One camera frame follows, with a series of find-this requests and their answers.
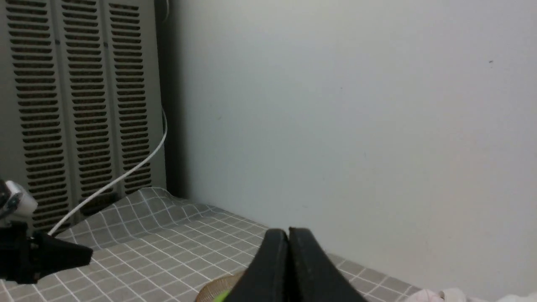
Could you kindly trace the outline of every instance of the metal radiator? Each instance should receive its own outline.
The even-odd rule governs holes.
[[[163,125],[149,0],[0,0],[0,176],[38,201],[48,230],[141,162]],[[98,196],[63,230],[147,186],[164,152]]]

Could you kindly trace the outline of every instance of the white wall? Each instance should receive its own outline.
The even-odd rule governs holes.
[[[537,1],[172,9],[191,198],[419,286],[537,290]]]

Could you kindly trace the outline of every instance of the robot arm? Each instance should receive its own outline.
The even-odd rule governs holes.
[[[30,218],[37,208],[35,199],[19,184],[0,179],[0,219],[10,215]],[[21,221],[0,227],[0,279],[34,284],[47,275],[88,265],[91,248],[65,242],[36,231],[27,236]]]

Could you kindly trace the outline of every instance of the gray checkered tablecloth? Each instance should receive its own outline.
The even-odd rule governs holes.
[[[142,189],[63,232],[92,247],[90,265],[37,285],[0,281],[0,301],[194,301],[209,281],[243,271],[267,228],[214,206]],[[418,288],[329,254],[371,302],[400,302]]]

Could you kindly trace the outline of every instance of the white cloth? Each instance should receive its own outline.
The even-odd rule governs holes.
[[[431,290],[420,290],[408,297],[406,302],[487,302],[477,298],[466,297],[460,289],[447,289],[439,293]],[[537,292],[528,297],[519,297],[513,294],[503,297],[497,302],[537,302]]]

